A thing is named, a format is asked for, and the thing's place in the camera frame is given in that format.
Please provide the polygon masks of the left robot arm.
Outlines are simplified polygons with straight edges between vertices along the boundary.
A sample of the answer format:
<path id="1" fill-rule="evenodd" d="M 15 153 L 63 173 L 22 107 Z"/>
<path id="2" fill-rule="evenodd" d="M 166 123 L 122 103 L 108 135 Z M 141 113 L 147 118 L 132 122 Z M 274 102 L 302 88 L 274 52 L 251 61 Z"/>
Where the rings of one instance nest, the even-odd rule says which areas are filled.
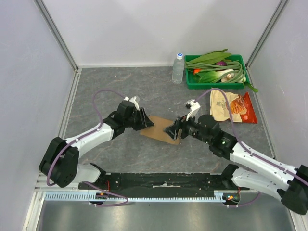
<path id="1" fill-rule="evenodd" d="M 64 188 L 71 183 L 89 182 L 93 188 L 101 189 L 106 182 L 105 171 L 96 164 L 79 163 L 80 157 L 98 145 L 115 139 L 127 128 L 139 131 L 153 126 L 144 108 L 123 100 L 116 111 L 94 128 L 67 139 L 53 138 L 39 170 L 47 177 L 48 186 Z"/>

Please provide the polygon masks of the brown cardboard paper box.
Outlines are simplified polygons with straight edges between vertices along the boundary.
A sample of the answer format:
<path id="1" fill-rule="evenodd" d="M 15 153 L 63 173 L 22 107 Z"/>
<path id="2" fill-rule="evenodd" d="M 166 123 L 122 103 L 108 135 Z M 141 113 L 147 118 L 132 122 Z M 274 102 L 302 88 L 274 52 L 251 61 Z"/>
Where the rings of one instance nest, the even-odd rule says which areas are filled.
<path id="1" fill-rule="evenodd" d="M 166 127 L 173 125 L 173 121 L 167 120 L 158 116 L 150 115 L 149 119 L 154 123 L 153 127 L 146 128 L 140 131 L 140 135 L 169 143 L 172 145 L 179 145 L 180 139 L 173 140 L 168 134 L 164 132 Z"/>

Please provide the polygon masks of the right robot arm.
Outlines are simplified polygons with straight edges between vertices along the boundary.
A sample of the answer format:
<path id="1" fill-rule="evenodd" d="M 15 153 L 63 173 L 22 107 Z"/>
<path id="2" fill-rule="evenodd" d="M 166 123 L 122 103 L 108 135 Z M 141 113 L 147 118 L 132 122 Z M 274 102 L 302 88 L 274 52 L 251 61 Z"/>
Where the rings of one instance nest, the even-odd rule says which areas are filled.
<path id="1" fill-rule="evenodd" d="M 164 132 L 172 139 L 192 136 L 209 146 L 216 156 L 233 162 L 220 177 L 225 189 L 244 187 L 262 192 L 279 200 L 291 211 L 305 215 L 308 211 L 308 168 L 299 168 L 270 158 L 235 136 L 224 132 L 211 115 L 198 120 L 179 117 Z"/>

